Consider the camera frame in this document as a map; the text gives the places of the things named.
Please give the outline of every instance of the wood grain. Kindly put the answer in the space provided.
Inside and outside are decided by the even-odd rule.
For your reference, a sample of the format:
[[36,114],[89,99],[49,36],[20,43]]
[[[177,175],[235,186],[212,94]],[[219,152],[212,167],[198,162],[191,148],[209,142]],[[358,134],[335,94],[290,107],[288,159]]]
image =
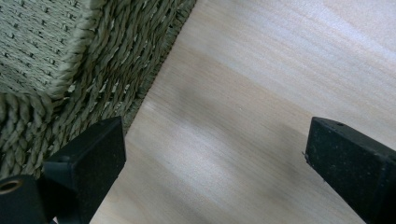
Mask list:
[[199,0],[92,223],[363,223],[304,160],[310,119],[396,148],[393,1]]

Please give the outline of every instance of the light wood floor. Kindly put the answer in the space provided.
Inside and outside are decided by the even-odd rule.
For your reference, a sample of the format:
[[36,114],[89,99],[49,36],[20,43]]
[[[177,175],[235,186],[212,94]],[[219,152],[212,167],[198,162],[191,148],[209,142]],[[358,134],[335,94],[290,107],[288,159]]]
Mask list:
[[392,0],[198,0],[92,223],[363,223],[304,160],[310,119],[396,149]]

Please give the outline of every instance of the screw hole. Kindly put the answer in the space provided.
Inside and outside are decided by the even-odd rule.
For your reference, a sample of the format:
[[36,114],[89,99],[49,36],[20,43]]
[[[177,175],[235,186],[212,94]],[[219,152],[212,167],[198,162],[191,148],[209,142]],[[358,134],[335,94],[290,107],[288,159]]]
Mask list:
[[7,194],[15,189],[18,189],[22,185],[22,180],[10,180],[2,185],[0,185],[0,194]]
[[68,162],[70,161],[70,157],[68,156],[62,156],[58,159],[58,162]]

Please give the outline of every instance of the woven rope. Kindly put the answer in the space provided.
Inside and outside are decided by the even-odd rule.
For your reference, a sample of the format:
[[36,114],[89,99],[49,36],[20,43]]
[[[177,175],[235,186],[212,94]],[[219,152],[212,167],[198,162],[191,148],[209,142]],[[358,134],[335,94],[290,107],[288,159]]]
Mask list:
[[98,120],[126,130],[195,0],[0,0],[0,179]]

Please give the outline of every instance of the braided rope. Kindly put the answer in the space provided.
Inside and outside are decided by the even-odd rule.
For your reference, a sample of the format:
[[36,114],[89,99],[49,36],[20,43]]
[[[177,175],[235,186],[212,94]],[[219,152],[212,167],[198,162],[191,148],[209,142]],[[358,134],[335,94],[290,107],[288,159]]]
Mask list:
[[195,0],[61,2],[0,2],[0,178],[39,176],[100,119],[126,131]]

